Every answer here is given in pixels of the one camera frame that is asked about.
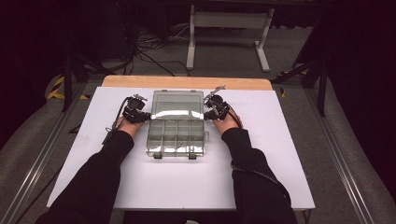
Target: black and yellow tape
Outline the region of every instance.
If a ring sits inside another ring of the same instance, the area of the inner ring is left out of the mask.
[[[47,96],[47,99],[61,99],[64,100],[64,94],[58,93],[59,88],[62,86],[62,83],[64,83],[64,76],[59,76],[58,79],[56,80],[55,84],[52,87],[52,90],[50,91],[49,95]],[[89,100],[91,99],[90,95],[87,94],[82,94],[79,97],[80,100]]]
[[[280,95],[282,96],[282,98],[285,98],[285,97],[286,97],[285,89],[280,88]]]
[[[283,71],[283,72],[280,72],[279,74],[277,74],[277,76],[278,76],[278,77],[282,77],[282,76],[285,76],[287,73],[288,73],[288,72]],[[298,73],[298,74],[297,74],[297,76],[301,76],[301,77],[303,77],[303,76],[305,76],[305,75],[306,75],[306,70],[303,71],[303,72],[301,72],[301,73]]]

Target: hand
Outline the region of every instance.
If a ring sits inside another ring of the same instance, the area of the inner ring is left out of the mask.
[[[242,124],[242,120],[232,109],[230,109],[229,113],[231,113]],[[239,128],[236,121],[229,114],[227,114],[224,120],[214,119],[213,124],[218,128],[220,134],[223,134],[225,131],[231,128]]]
[[[118,130],[123,131],[131,135],[132,138],[136,135],[137,131],[145,124],[145,122],[140,122],[140,123],[131,123],[124,117],[119,117],[117,120],[117,123],[120,123]]]

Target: clear plastic organizer box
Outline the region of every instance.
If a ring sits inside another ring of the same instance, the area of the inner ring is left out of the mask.
[[[148,128],[147,153],[162,157],[204,156],[204,93],[155,91]]]

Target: wooden table edge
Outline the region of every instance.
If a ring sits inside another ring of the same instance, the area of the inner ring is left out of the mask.
[[[234,77],[160,77],[160,76],[107,76],[102,87],[215,89],[225,85],[228,90],[271,91],[268,79]]]

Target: black sleeve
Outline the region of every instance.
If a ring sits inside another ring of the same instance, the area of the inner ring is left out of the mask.
[[[241,222],[297,223],[285,197],[288,193],[280,183],[277,184],[262,151],[252,148],[248,131],[231,128],[224,132],[221,139],[227,144],[233,158],[233,193]]]
[[[133,147],[128,133],[115,132],[36,223],[108,223],[120,184],[120,165]]]

